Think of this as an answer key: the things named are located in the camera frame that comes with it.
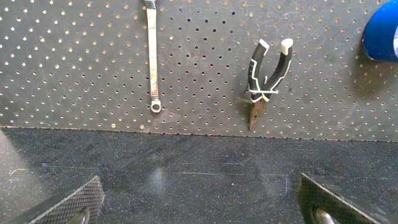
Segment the gray pegboard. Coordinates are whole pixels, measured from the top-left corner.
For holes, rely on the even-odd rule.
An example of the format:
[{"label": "gray pegboard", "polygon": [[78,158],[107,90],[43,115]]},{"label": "gray pegboard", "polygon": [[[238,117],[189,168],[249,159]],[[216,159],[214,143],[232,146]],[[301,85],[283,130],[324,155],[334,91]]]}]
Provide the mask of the gray pegboard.
[{"label": "gray pegboard", "polygon": [[[398,67],[361,47],[384,2],[156,1],[156,115],[143,1],[1,1],[0,123],[398,141]],[[269,43],[261,74],[271,74],[285,38],[294,39],[290,71],[249,132],[251,54]]]}]

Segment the black work surface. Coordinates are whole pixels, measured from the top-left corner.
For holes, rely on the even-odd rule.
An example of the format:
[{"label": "black work surface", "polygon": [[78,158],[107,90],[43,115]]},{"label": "black work surface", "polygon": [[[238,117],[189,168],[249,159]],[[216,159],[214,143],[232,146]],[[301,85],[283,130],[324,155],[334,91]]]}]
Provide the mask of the black work surface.
[{"label": "black work surface", "polygon": [[311,172],[398,213],[398,144],[0,129],[0,222],[90,175],[100,223],[302,223]]}]

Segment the pliers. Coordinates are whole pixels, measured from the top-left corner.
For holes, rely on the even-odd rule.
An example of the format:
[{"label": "pliers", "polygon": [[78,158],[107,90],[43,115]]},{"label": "pliers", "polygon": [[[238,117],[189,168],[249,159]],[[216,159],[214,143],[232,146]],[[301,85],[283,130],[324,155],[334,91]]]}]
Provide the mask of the pliers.
[{"label": "pliers", "polygon": [[251,110],[250,110],[250,120],[249,120],[249,130],[252,130],[257,120],[260,119],[264,105],[269,101],[271,94],[278,94],[278,90],[275,88],[282,82],[285,78],[287,71],[289,70],[290,62],[292,60],[293,54],[293,40],[285,39],[281,43],[280,59],[275,72],[270,78],[264,77],[264,81],[259,80],[260,65],[262,59],[266,55],[269,45],[260,40],[256,49],[254,50],[253,56],[249,65],[248,73],[248,84],[249,92],[251,93]]}]

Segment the blue tape roll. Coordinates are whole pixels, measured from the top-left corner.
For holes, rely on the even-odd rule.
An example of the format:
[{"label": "blue tape roll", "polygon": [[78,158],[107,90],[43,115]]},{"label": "blue tape roll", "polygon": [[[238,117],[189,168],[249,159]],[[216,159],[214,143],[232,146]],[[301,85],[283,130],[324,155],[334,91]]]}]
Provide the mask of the blue tape roll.
[{"label": "blue tape roll", "polygon": [[398,62],[398,1],[385,3],[364,32],[364,48],[375,60]]}]

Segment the wrench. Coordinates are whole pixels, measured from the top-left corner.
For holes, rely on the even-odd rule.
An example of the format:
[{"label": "wrench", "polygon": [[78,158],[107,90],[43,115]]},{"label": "wrench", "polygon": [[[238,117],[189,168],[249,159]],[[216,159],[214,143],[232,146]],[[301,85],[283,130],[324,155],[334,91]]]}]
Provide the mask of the wrench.
[{"label": "wrench", "polygon": [[156,53],[156,6],[155,0],[145,0],[148,16],[148,41],[149,41],[149,73],[150,73],[150,109],[159,113],[162,109],[157,90],[157,53]]}]

